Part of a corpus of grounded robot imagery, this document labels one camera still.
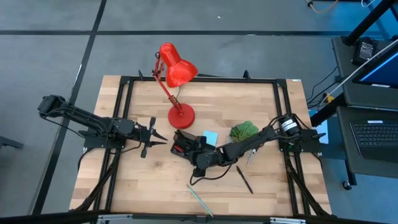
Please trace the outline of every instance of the lamp arm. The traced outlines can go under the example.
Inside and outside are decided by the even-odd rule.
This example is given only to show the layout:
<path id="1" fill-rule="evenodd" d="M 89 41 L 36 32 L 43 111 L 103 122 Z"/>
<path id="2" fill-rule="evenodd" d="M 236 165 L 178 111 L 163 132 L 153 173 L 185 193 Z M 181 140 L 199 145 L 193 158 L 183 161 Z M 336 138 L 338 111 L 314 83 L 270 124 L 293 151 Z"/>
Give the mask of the lamp arm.
<path id="1" fill-rule="evenodd" d="M 155 70 L 152 71 L 152 76 L 156 79 L 156 81 L 159 83 L 160 87 L 162 87 L 163 91 L 166 93 L 168 96 L 170 102 L 174 105 L 174 107 L 180 112 L 180 114 L 183 114 L 181 105 L 177 101 L 177 99 L 172 96 L 169 91 L 166 89 L 166 87 L 163 85 L 162 81 L 160 78 L 162 77 L 162 72 L 163 72 L 163 66 L 164 63 L 160 61 L 160 57 L 157 57 L 156 63 L 155 63 Z"/>

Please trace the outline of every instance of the wooden table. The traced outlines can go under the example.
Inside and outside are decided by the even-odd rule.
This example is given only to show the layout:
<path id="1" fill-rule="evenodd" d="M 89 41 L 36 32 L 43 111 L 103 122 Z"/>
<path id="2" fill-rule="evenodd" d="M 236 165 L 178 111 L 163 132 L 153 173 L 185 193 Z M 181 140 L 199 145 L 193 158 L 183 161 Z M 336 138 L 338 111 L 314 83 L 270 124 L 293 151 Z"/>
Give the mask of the wooden table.
<path id="1" fill-rule="evenodd" d="M 95 114 L 112 116 L 119 80 L 120 76 L 104 76 Z M 301 81 L 287 80 L 287 85 L 293 113 L 310 125 Z M 170 88 L 169 91 L 176 96 L 178 88 Z M 284 105 L 282 90 L 280 96 L 281 104 Z M 188 103 L 195 110 L 196 120 L 186 131 L 194 135 L 202 135 L 204 130 L 217 132 L 218 146 L 226 143 L 231 127 L 250 120 L 261 129 L 277 116 L 272 85 L 265 83 L 190 82 L 181 87 L 178 100 Z M 128 118 L 148 126 L 150 117 L 155 116 L 157 132 L 169 141 L 166 145 L 150 148 L 145 159 L 140 157 L 141 149 L 121 156 L 112 212 L 206 214 L 186 186 L 193 166 L 170 153 L 175 131 L 167 120 L 171 106 L 158 83 L 134 82 Z M 126 148 L 137 144 L 128 141 Z M 82 160 L 70 208 L 79 206 L 93 190 L 100 175 L 103 155 L 104 149 L 95 149 Z M 216 215 L 291 216 L 286 170 L 277 141 L 267 142 L 260 148 L 248 167 L 247 159 L 245 155 L 237 165 L 243 170 L 254 194 L 249 193 L 235 165 L 223 178 L 203 180 L 193 186 L 193 190 Z M 301 161 L 309 191 L 323 209 L 330 212 L 319 161 L 310 153 L 303 153 Z M 225 169 L 209 168 L 206 176 L 219 176 Z M 104 208 L 107 191 L 106 186 L 100 208 Z M 303 212 L 297 186 L 296 194 L 299 211 Z"/>

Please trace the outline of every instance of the blue sticky note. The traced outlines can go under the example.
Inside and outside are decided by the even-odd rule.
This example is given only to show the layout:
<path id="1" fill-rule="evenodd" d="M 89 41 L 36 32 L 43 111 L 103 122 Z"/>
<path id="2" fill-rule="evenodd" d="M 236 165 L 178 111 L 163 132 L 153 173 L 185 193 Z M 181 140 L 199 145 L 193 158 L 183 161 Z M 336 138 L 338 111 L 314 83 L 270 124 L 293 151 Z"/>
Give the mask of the blue sticky note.
<path id="1" fill-rule="evenodd" d="M 206 136 L 206 143 L 212 146 L 216 146 L 217 143 L 217 133 L 214 133 L 213 131 L 203 131 L 203 136 Z"/>

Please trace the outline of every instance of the pen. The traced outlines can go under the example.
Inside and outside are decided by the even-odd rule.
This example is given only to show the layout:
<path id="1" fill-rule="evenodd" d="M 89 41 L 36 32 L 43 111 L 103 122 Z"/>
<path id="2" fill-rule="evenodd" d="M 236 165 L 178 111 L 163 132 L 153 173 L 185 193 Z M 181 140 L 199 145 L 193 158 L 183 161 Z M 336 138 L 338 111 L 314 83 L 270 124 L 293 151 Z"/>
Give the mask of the pen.
<path id="1" fill-rule="evenodd" d="M 246 178 L 244 178 L 241 169 L 238 166 L 236 166 L 236 170 L 238 171 L 239 175 L 242 177 L 242 179 L 243 179 L 244 183 L 246 184 L 246 186 L 248 187 L 250 193 L 253 194 L 253 190 L 251 189 L 249 183 L 246 181 Z"/>
<path id="2" fill-rule="evenodd" d="M 214 217 L 214 215 L 212 214 L 212 212 L 210 211 L 210 209 L 205 205 L 205 203 L 203 203 L 203 201 L 199 198 L 199 196 L 196 195 L 196 193 L 192 190 L 192 188 L 187 184 L 187 187 L 189 189 L 189 191 L 193 194 L 193 196 L 199 201 L 199 203 L 203 206 L 203 208 L 206 209 L 206 211 L 209 213 L 209 215 L 211 217 Z"/>

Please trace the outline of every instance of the black marker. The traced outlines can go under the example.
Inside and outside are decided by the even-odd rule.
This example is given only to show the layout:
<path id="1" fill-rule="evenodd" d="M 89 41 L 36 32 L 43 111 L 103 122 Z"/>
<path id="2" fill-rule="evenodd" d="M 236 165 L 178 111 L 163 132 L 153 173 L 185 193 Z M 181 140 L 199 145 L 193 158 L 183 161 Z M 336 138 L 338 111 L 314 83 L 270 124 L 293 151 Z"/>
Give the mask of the black marker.
<path id="1" fill-rule="evenodd" d="M 239 169 L 239 167 L 236 166 L 236 170 L 238 171 L 239 175 L 242 177 L 242 179 L 243 179 L 244 183 L 246 184 L 246 186 L 248 187 L 250 193 L 253 194 L 253 190 L 251 189 L 249 183 L 246 181 L 246 178 L 244 178 L 241 169 Z"/>

